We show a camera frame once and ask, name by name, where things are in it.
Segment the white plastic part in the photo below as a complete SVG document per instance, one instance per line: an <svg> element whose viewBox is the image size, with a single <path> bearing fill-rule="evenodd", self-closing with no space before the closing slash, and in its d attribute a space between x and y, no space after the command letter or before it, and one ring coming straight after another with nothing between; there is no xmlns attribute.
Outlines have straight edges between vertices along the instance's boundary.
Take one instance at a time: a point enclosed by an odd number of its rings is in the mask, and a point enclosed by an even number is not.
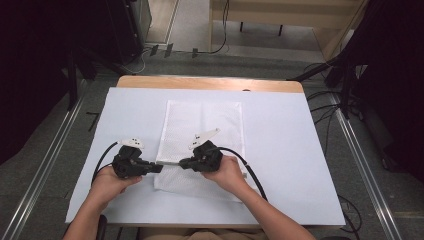
<svg viewBox="0 0 424 240"><path fill-rule="evenodd" d="M203 143L211 139L213 136L215 136L219 131L219 128L215 128L211 131L195 134L191 145L188 146L188 149L193 150L196 147L202 145Z"/></svg>
<svg viewBox="0 0 424 240"><path fill-rule="evenodd" d="M128 147L135 147L135 148L144 148L143 142L141 142L138 138L131 138L131 139L124 139L118 142L121 145L128 146Z"/></svg>

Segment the gray carpet floor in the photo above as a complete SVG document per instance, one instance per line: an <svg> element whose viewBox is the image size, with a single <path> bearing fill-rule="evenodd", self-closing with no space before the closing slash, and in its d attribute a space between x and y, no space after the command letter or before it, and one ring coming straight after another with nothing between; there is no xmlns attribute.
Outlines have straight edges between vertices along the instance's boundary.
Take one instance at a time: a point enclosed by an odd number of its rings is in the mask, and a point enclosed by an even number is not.
<svg viewBox="0 0 424 240"><path fill-rule="evenodd" d="M200 55L197 58L191 58L191 54L187 53L174 53L164 58L163 52L158 52L155 56L147 55L144 58L146 68L140 73L141 75L226 76L276 80L297 76L309 65L302 62L228 56ZM141 60L138 61L128 68L133 70L141 68ZM118 80L118 76L113 72L101 67L98 67L98 70L97 78L95 81L90 81L88 85L79 114L19 239L60 239L66 229L64 220L69 200L95 133L95 128L89 131L94 116L87 112L101 113L108 89L115 86ZM320 75L313 78L314 80L305 81L303 84L305 95L327 90ZM0 166L1 235L5 232L18 202L25 194L47 152L66 114L67 104L68 98L65 96L37 128L25 147L15 157ZM322 95L311 100L309 104L313 109L330 104L330 100L327 95ZM314 119L319 119L324 111L314 112ZM396 217L402 236L404 239L423 239L423 184L408 173L386 171L381 165L377 149L364 124L356 117L352 117L350 121L369 165ZM324 149L328 119L316 126ZM359 231L361 239L386 239L336 117L332 118L328 131L327 162L338 194L349 199L360 211L363 219L362 228ZM341 203L354 224L359 224L359 216L353 208L344 201ZM310 230L318 239L326 236L346 236L355 239L353 234L338 229ZM115 239L117 232L116 227L108 228L106 239ZM121 239L134 239L134 236L135 229L125 228Z"/></svg>

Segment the table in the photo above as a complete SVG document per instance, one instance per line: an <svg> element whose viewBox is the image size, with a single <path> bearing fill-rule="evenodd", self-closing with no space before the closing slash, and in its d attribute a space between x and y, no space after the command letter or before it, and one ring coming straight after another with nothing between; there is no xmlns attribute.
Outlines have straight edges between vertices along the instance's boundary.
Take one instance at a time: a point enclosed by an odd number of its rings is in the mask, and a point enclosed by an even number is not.
<svg viewBox="0 0 424 240"><path fill-rule="evenodd" d="M67 222L72 221L88 193L99 156L113 141L142 132L146 146L142 157L155 158L169 99L242 102L246 160L260 179L270 203L302 225L345 224L299 83L176 76L123 76L117 88L110 89L71 199ZM112 149L109 155L114 156L117 151ZM110 224L121 226L259 227L242 203L158 191L153 189L151 175L111 202L104 214Z"/></svg>
<svg viewBox="0 0 424 240"><path fill-rule="evenodd" d="M313 27L326 61L362 19L368 0L230 0L228 21ZM209 3L209 50L213 21L222 21L223 0Z"/></svg>

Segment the white fabric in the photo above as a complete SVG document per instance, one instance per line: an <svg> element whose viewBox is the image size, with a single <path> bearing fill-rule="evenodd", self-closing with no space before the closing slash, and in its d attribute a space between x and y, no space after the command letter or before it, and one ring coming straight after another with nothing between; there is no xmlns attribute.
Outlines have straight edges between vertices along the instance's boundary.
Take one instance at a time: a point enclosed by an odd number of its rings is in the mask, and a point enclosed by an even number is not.
<svg viewBox="0 0 424 240"><path fill-rule="evenodd" d="M191 157L193 152L188 146L194 135L215 128L221 130L210 139L216 146L230 148L244 156L241 103L168 101L156 162L178 164L181 159ZM155 176L154 187L195 197L239 201L199 172L179 166L165 166Z"/></svg>

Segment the person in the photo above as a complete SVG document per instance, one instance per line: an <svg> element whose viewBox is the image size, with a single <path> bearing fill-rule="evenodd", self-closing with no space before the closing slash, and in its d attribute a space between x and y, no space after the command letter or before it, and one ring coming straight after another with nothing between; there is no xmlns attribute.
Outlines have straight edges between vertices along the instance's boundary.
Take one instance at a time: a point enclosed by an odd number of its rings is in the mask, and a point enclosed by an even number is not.
<svg viewBox="0 0 424 240"><path fill-rule="evenodd" d="M256 218L268 239L315 239L308 230L268 203L247 184L235 157L223 156L218 171L205 172L202 175L239 198ZM103 168L94 180L87 198L81 205L63 239L95 239L99 217L108 203L120 193L123 193L127 187L141 180L141 176L120 179L116 176L112 167ZM190 234L193 234L192 237L181 238L180 236L180 238L173 239L201 239L199 236L202 235L197 234L194 237L195 233L195 231L190 232ZM204 239L215 239L211 235L214 235L214 233L206 233Z"/></svg>

